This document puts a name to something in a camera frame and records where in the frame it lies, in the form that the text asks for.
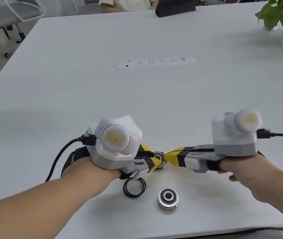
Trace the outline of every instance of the cable connector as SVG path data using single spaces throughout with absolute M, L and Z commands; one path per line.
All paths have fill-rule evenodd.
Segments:
M 94 134 L 89 134 L 89 135 L 83 134 L 78 139 L 83 145 L 95 145 L 96 144 L 96 136 Z
M 272 138 L 272 133 L 269 129 L 261 128 L 257 130 L 257 138 Z

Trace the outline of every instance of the hand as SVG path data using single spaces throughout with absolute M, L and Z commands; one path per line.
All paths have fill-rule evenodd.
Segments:
M 282 173 L 265 157 L 257 154 L 252 157 L 225 158 L 220 162 L 219 173 L 231 172 L 230 181 L 239 181 L 249 188 L 255 199 L 265 202 L 267 191 L 274 187 L 274 179 Z
M 62 178 L 74 180 L 76 184 L 82 184 L 83 190 L 87 190 L 89 198 L 102 193 L 114 179 L 121 175 L 119 170 L 102 169 L 94 165 L 90 157 L 81 158 L 68 166 L 62 174 Z

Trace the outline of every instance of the black strap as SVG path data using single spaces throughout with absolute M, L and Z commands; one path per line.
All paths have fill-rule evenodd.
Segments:
M 68 156 L 68 158 L 67 158 L 67 160 L 66 160 L 66 162 L 65 162 L 65 164 L 63 166 L 63 169 L 62 169 L 62 172 L 61 172 L 61 176 L 62 176 L 64 170 L 68 166 L 70 166 L 72 163 L 74 163 L 75 161 L 79 160 L 80 158 L 89 157 L 89 156 L 91 156 L 91 155 L 88 152 L 86 146 L 78 148 L 75 151 L 71 152 L 71 154 Z
M 68 156 L 68 158 L 67 158 L 67 160 L 66 160 L 66 162 L 63 166 L 61 176 L 62 176 L 64 170 L 68 166 L 70 166 L 72 163 L 76 162 L 80 158 L 89 157 L 89 156 L 91 156 L 91 155 L 90 155 L 89 151 L 87 150 L 86 146 L 78 148 L 75 151 L 71 152 L 71 154 Z M 122 173 L 121 173 L 120 179 L 122 179 L 122 180 L 129 179 L 131 177 L 131 175 L 133 174 L 133 173 L 124 173 L 123 171 L 121 171 L 121 172 Z
M 262 155 L 262 156 L 264 157 L 264 155 L 263 155 L 260 151 L 258 151 L 257 154 L 260 154 L 260 155 Z M 208 160 L 208 161 L 207 161 L 207 167 L 208 167 L 208 169 L 209 169 L 210 171 L 220 171 L 220 170 L 221 170 L 221 168 L 220 168 L 220 162 L 221 162 L 221 160 L 218 160 L 218 161 L 210 161 L 210 160 Z

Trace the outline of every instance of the white power strip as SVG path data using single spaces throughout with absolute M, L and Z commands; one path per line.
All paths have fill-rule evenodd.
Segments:
M 175 66 L 175 65 L 189 65 L 195 64 L 195 58 L 192 56 L 182 57 L 163 57 L 154 59 L 128 59 L 121 61 L 116 65 L 116 68 L 121 69 L 137 69 L 137 68 L 149 68 L 160 66 Z

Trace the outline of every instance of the wrist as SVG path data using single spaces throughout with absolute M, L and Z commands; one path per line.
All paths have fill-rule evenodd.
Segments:
M 283 171 L 275 169 L 268 177 L 260 182 L 254 190 L 252 190 L 254 197 L 264 203 L 273 204 L 278 197 L 278 191 L 281 188 L 283 181 Z

